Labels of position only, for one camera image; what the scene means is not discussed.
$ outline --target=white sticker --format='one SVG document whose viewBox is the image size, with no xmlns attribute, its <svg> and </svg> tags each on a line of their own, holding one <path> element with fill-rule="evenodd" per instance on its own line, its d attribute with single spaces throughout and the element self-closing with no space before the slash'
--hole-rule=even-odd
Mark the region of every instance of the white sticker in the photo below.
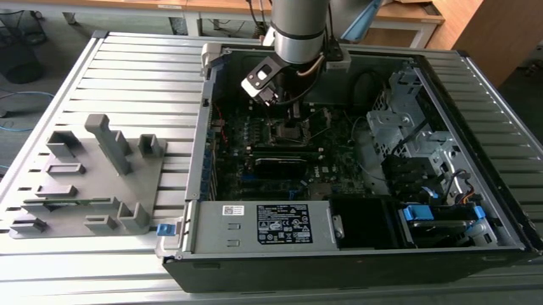
<svg viewBox="0 0 543 305">
<path fill-rule="evenodd" d="M 180 5 L 162 5 L 162 4 L 158 4 L 157 7 L 158 8 L 170 8 L 173 10 L 180 10 Z"/>
<path fill-rule="evenodd" d="M 222 216 L 241 216 L 244 212 L 245 207 L 242 205 L 222 205 Z"/>
</svg>

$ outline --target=metal slotted table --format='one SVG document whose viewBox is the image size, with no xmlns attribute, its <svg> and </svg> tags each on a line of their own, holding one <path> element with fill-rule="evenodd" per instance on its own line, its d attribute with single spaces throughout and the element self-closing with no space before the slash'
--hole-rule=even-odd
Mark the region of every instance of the metal slotted table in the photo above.
<svg viewBox="0 0 543 305">
<path fill-rule="evenodd" d="M 257 44 L 248 39 L 108 33 L 90 39 L 10 166 L 0 188 L 0 291 L 6 304 L 317 302 L 385 297 L 391 303 L 443 304 L 540 298 L 540 260 L 487 270 L 445 285 L 357 290 L 293 290 L 260 294 L 186 294 L 154 256 L 153 232 L 140 236 L 12 240 L 10 219 L 25 187 L 36 183 L 53 130 L 89 137 L 89 113 L 104 113 L 126 138 L 153 133 L 168 141 L 152 215 L 156 225 L 182 215 L 192 138 L 201 102 L 200 53 L 205 43 Z M 452 51 L 348 46 L 353 50 L 421 54 L 456 102 L 512 193 L 543 229 L 543 149 L 472 61 Z"/>
</svg>

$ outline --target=blue cable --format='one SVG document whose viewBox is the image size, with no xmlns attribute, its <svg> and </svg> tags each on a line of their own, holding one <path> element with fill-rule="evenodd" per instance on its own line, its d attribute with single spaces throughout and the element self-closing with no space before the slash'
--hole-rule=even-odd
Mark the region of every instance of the blue cable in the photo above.
<svg viewBox="0 0 543 305">
<path fill-rule="evenodd" d="M 5 130 L 6 132 L 29 132 L 30 130 L 33 130 L 33 128 L 13 129 L 0 126 L 0 130 Z"/>
<path fill-rule="evenodd" d="M 41 91 L 12 92 L 12 91 L 4 90 L 4 89 L 0 89 L 0 90 L 1 90 L 1 91 L 5 91 L 5 92 L 10 92 L 9 94 L 1 96 L 1 97 L 0 97 L 0 100 L 1 100 L 2 98 L 10 97 L 10 96 L 17 95 L 17 94 L 37 94 L 37 95 L 46 95 L 50 99 L 54 98 L 54 95 L 53 95 L 53 94 L 50 94 L 50 93 L 48 93 L 48 92 L 41 92 Z M 5 131 L 8 131 L 8 132 L 29 132 L 32 129 L 33 129 L 33 128 L 13 129 L 13 128 L 6 128 L 6 127 L 0 126 L 0 130 L 5 130 Z"/>
<path fill-rule="evenodd" d="M 0 100 L 1 100 L 2 98 L 10 97 L 12 95 L 17 95 L 17 94 L 38 94 L 38 95 L 46 95 L 49 98 L 53 98 L 53 97 L 54 97 L 54 95 L 50 94 L 50 93 L 48 93 L 48 92 L 41 92 L 41 91 L 21 91 L 21 92 L 12 92 L 12 93 L 9 93 L 9 94 L 5 94 L 4 96 L 0 97 Z"/>
</svg>

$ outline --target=circuit board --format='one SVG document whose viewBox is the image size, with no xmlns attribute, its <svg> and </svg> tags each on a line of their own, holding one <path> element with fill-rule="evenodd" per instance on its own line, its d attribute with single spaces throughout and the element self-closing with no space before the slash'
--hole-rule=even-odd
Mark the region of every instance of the circuit board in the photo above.
<svg viewBox="0 0 543 305">
<path fill-rule="evenodd" d="M 321 200 L 364 194 L 352 123 L 342 109 L 310 103 L 286 110 L 252 101 L 213 107 L 216 200 Z"/>
</svg>

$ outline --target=blue latch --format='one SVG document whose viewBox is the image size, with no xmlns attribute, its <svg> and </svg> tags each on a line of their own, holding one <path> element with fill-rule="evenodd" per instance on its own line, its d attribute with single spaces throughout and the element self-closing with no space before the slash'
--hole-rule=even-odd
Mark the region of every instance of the blue latch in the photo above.
<svg viewBox="0 0 543 305">
<path fill-rule="evenodd" d="M 433 220 L 432 211 L 427 205 L 409 205 L 404 208 L 405 220 Z"/>
<path fill-rule="evenodd" d="M 480 207 L 479 205 L 473 207 L 473 212 L 477 219 L 483 219 L 485 217 L 483 207 Z"/>
<path fill-rule="evenodd" d="M 174 224 L 158 224 L 156 227 L 157 236 L 174 236 L 176 235 L 176 225 Z"/>
</svg>

